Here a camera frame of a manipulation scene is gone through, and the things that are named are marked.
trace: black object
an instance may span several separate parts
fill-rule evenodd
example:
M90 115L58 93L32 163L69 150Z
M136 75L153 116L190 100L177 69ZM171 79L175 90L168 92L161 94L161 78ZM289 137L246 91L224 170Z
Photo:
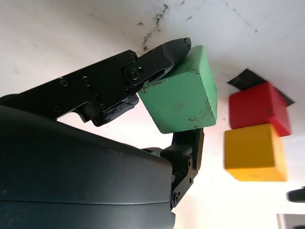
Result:
M140 59L126 51L1 98L0 228L172 229L171 209L200 169L203 129L174 133L165 150L140 150L56 119L73 111L96 126L110 122L190 44L178 39Z
M140 58L128 50L21 94L3 98L0 105L51 119L76 112L84 122L92 120L94 125L101 126L132 109L138 101L135 94L144 82L161 79L184 60L189 50L189 38L164 43Z
M237 77L231 79L228 84L236 87L237 89L244 91L251 87L257 86L261 83L265 83L266 80L263 79L261 76L255 74L249 69L245 69L242 73L240 73ZM286 106L290 106L294 104L295 102L287 97L283 92L278 90L278 92L281 94L282 98L286 102Z
M294 203L305 203L305 187L288 192L287 199Z

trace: red wooden cube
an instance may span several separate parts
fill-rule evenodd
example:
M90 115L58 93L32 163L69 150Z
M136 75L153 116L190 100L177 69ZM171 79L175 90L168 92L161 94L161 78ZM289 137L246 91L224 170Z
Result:
M272 123L280 136L291 135L286 102L269 82L230 95L232 129Z

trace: white surface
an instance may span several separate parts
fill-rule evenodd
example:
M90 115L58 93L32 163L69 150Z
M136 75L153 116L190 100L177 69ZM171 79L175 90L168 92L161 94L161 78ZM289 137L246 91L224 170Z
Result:
M305 1L303 0L2 0L0 96L19 93L127 49L143 53L171 39L205 46L219 92L218 124L205 129L202 170L175 209L176 229L277 228L275 213L305 213L285 193L305 184ZM154 17L168 10L156 28ZM240 183L224 170L223 133L229 129L225 82L245 68L296 101L293 135L284 138L288 183ZM167 147L142 104L101 128L75 114L61 119L136 147Z

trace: green wooden cube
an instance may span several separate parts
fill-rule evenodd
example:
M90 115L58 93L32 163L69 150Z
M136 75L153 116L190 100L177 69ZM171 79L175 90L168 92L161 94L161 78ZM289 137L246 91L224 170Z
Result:
M168 76L145 84L139 96L161 133L216 124L217 88L201 45Z

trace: yellow block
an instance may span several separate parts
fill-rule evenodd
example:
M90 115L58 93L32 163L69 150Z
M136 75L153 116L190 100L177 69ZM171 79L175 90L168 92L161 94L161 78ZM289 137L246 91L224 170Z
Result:
M226 131L224 168L240 181L286 181L283 145L272 124Z

